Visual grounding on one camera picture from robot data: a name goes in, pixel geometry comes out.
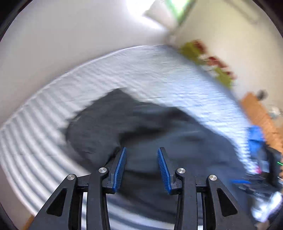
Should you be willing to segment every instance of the black garment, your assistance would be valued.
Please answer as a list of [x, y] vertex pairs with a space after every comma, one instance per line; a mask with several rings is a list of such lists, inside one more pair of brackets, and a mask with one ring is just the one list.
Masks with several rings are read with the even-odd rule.
[[89, 171], [103, 167], [115, 149], [125, 146], [127, 163], [119, 193], [145, 216], [175, 222], [177, 196], [164, 189], [159, 147], [165, 147], [177, 167], [203, 181], [217, 175], [248, 212], [247, 194], [229, 181], [245, 176], [233, 145], [178, 108], [139, 102], [114, 90], [70, 122], [66, 139], [80, 157], [75, 160]]

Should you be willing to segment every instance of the mattress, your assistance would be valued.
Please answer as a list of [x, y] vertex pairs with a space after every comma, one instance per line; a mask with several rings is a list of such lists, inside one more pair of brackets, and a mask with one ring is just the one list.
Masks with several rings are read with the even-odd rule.
[[[247, 172], [256, 172], [247, 143], [250, 123], [230, 92], [173, 48], [138, 46], [94, 59], [58, 77], [27, 100], [0, 129], [1, 166], [33, 215], [68, 174], [88, 174], [68, 157], [64, 131], [77, 112], [115, 88], [125, 88], [141, 101], [179, 107], [227, 137]], [[136, 229], [137, 224], [173, 228], [132, 214], [112, 199], [109, 196], [108, 210], [113, 229], [126, 229], [125, 225]], [[82, 218], [85, 228], [85, 207]]]

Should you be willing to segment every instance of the blue object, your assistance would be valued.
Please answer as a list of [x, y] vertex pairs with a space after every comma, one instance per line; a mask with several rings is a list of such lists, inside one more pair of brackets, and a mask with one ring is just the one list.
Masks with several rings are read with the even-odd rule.
[[257, 156], [258, 150], [265, 143], [265, 139], [261, 130], [261, 127], [257, 125], [253, 125], [249, 128], [248, 134], [248, 145], [250, 149], [250, 153], [253, 157]]
[[250, 184], [248, 180], [230, 180], [233, 184]]
[[117, 192], [117, 190], [120, 188], [125, 164], [126, 164], [126, 148], [124, 147], [116, 171], [114, 173], [114, 183], [112, 188], [114, 192]]
[[158, 149], [158, 152], [157, 152], [157, 158], [158, 158], [158, 164], [159, 164], [159, 167], [160, 167], [160, 172], [161, 172], [163, 184], [164, 184], [167, 192], [169, 194], [171, 194], [172, 188], [171, 188], [171, 184], [170, 184], [170, 174], [169, 174], [167, 165], [165, 163], [165, 160], [164, 160], [164, 157], [163, 157], [163, 154], [162, 154], [160, 148]]

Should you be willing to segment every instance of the blue gripper pad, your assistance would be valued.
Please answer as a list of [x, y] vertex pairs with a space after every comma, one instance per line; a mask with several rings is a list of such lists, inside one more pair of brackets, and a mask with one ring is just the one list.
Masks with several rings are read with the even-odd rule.
[[160, 167], [160, 172], [161, 172], [161, 176], [162, 176], [162, 180], [163, 180], [165, 189], [167, 190], [169, 194], [171, 194], [172, 188], [170, 184], [170, 174], [169, 174], [165, 159], [163, 157], [163, 154], [160, 148], [158, 149], [158, 152], [157, 152], [157, 158], [158, 158], [158, 164]]
[[112, 187], [114, 193], [117, 192], [117, 190], [120, 188], [125, 164], [126, 164], [126, 148], [124, 147], [123, 151], [121, 153], [116, 171], [114, 173], [114, 183], [113, 183], [113, 187]]

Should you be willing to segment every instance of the metal screw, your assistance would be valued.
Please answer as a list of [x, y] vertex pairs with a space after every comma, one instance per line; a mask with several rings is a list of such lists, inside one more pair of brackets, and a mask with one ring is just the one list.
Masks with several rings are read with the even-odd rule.
[[177, 169], [177, 172], [183, 174], [183, 173], [186, 172], [186, 170], [183, 169], [183, 168], [178, 168], [178, 169]]
[[73, 179], [75, 179], [75, 175], [74, 175], [74, 174], [69, 174], [69, 175], [67, 176], [67, 179], [68, 179], [68, 180], [73, 180]]
[[211, 179], [211, 180], [217, 180], [217, 176], [215, 176], [215, 175], [210, 175], [210, 176], [209, 176], [209, 179]]
[[102, 168], [100, 168], [98, 171], [99, 171], [100, 173], [105, 173], [105, 172], [107, 172], [107, 168], [102, 167]]

